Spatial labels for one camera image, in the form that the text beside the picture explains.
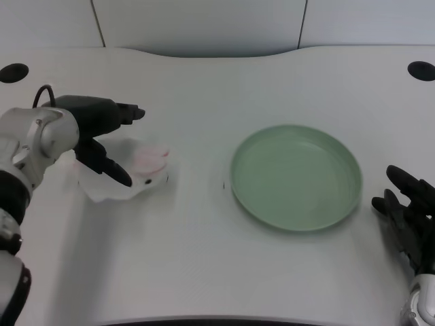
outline white napkin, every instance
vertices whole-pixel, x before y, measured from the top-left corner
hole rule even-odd
[[[122,185],[105,173],[99,175],[76,161],[79,184],[93,202],[104,199],[128,200],[166,180],[167,146],[150,145],[130,138],[103,139],[99,142],[106,148],[107,157],[130,175],[133,184],[131,187]]]

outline black cable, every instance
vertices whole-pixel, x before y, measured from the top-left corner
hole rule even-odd
[[[48,95],[50,95],[50,106],[51,107],[56,107],[56,100],[54,99],[54,93],[53,93],[52,87],[50,85],[44,85],[36,93],[35,100],[33,101],[33,105],[32,105],[33,109],[38,106],[39,97],[41,97],[41,94],[42,94],[42,92],[44,90],[47,90],[48,91]]]

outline robotic arm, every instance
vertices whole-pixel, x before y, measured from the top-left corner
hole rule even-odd
[[[44,89],[50,103],[36,107]],[[13,108],[0,117],[0,326],[14,325],[30,291],[31,273],[15,254],[22,242],[20,224],[47,167],[73,149],[81,163],[130,187],[128,173],[93,138],[144,115],[137,105],[106,98],[55,99],[51,87],[43,86],[33,109]]]
[[[384,198],[372,199],[373,207],[387,217],[400,250],[415,271],[411,295],[400,314],[401,326],[435,325],[435,188],[396,166],[388,166],[389,180],[411,199],[401,205],[386,189]]]

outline round plate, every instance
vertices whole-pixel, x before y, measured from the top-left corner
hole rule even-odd
[[[303,126],[261,130],[237,149],[232,190],[255,217],[277,228],[310,231],[344,219],[360,200],[362,176],[351,152]]]

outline white table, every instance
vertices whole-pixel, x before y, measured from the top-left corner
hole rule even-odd
[[[74,179],[73,153],[48,169],[22,225],[19,256],[33,287],[17,325],[183,316],[395,325],[411,274],[370,200],[394,188],[389,164],[435,183],[435,82],[408,74],[416,60],[435,63],[435,48],[216,59],[123,49],[0,55],[0,67],[30,68],[23,81],[0,84],[2,110],[30,107],[45,83],[57,96],[136,103],[145,118],[111,137],[157,139],[172,156],[169,182],[130,202],[91,203]],[[350,148],[364,175],[355,214],[323,232],[292,234],[241,210],[229,187],[231,155],[276,124],[312,126]]]

